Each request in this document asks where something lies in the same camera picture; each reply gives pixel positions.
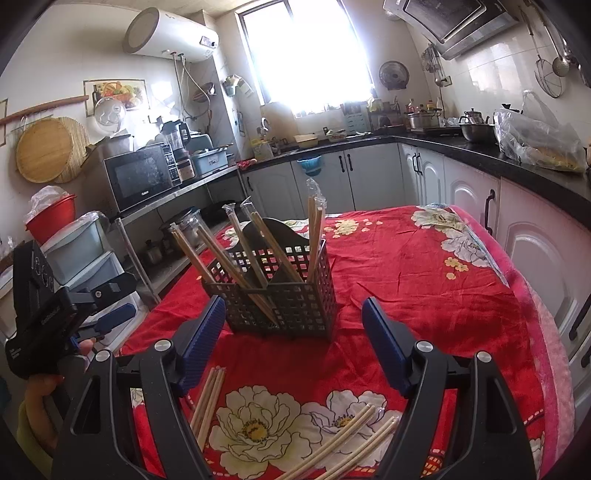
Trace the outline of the person's left hand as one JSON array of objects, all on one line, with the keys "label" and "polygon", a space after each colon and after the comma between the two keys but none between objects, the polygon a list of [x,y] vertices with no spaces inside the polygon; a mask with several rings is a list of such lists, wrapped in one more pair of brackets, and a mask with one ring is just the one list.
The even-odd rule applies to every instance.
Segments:
[{"label": "person's left hand", "polygon": [[45,408],[45,398],[64,381],[61,375],[34,375],[27,380],[19,407],[17,442],[39,470],[50,470],[57,445],[57,427]]}]

